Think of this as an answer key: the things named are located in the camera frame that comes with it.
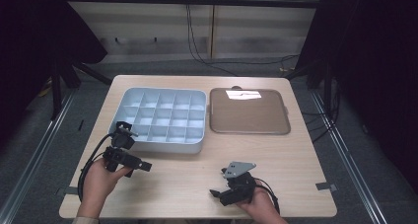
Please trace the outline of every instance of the wall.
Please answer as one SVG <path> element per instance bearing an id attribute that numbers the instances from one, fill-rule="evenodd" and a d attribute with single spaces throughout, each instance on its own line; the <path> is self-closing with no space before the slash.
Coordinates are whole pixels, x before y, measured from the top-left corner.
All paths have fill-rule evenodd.
<path id="1" fill-rule="evenodd" d="M 104 62 L 298 54 L 313 9 L 71 3 L 109 52 Z"/>

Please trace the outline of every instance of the person's hand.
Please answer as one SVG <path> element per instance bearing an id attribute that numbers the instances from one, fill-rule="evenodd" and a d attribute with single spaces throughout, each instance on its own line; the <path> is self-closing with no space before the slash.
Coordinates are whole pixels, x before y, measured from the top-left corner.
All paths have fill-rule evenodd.
<path id="1" fill-rule="evenodd" d="M 237 202 L 236 206 L 248 213 L 251 218 L 261 224 L 285 224 L 287 223 L 274 208 L 270 195 L 261 187 L 256 187 L 252 195 L 252 201 L 248 200 Z"/>
<path id="2" fill-rule="evenodd" d="M 105 199 L 113 191 L 117 181 L 132 171 L 123 167 L 115 172 L 105 168 L 105 159 L 100 158 L 92 164 L 83 185 L 83 201 L 79 207 L 78 217 L 98 219 L 105 204 Z"/>

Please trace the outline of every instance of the sleeve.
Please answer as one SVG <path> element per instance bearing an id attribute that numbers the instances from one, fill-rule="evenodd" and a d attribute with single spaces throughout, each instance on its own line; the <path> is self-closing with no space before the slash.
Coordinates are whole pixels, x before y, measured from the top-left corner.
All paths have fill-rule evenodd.
<path id="1" fill-rule="evenodd" d="M 99 224 L 99 220 L 90 217 L 76 217 L 73 224 Z"/>

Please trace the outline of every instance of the metal rail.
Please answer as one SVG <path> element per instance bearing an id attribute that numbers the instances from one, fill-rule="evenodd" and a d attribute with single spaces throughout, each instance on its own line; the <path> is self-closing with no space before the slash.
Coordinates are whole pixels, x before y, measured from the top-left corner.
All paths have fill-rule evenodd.
<path id="1" fill-rule="evenodd" d="M 372 218 L 373 223 L 386 224 L 387 222 L 384 218 L 379 203 L 376 201 L 375 196 L 373 195 L 372 191 L 369 189 L 369 186 L 364 180 L 359 168 L 356 165 L 356 162 L 351 156 L 350 150 L 346 146 L 336 126 L 332 126 L 333 122 L 325 114 L 322 98 L 320 97 L 317 91 L 313 91 L 312 96 L 316 108 L 321 113 L 322 120 L 329 131 L 329 135 L 331 136 L 332 141 L 334 142 L 335 148 L 337 149 L 338 154 L 340 155 L 341 160 L 345 168 L 347 169 L 347 172 L 350 175 L 351 180 L 353 181 L 354 186 L 357 189 L 357 192 L 360 195 L 360 198 L 362 199 L 367 211 L 369 212 L 369 215 Z"/>
<path id="2" fill-rule="evenodd" d="M 36 150 L 31 157 L 31 160 L 29 161 L 24 172 L 16 183 L 15 188 L 12 190 L 11 194 L 8 196 L 5 204 L 0 210 L 0 223 L 10 224 L 15 218 L 15 215 L 18 212 L 18 209 L 22 204 L 25 195 L 27 194 L 35 178 L 36 172 L 39 169 L 44 157 L 46 156 L 52 140 L 55 137 L 55 134 L 58 131 L 65 115 L 67 114 L 71 103 L 73 102 L 74 94 L 76 91 L 76 89 L 70 90 L 70 92 L 63 100 L 63 109 L 61 113 L 55 120 L 50 122 L 48 129 L 46 130 L 42 139 L 40 139 L 40 142 L 38 143 Z"/>
<path id="3" fill-rule="evenodd" d="M 316 9 L 334 4 L 308 0 L 62 0 L 69 2 L 220 5 Z"/>

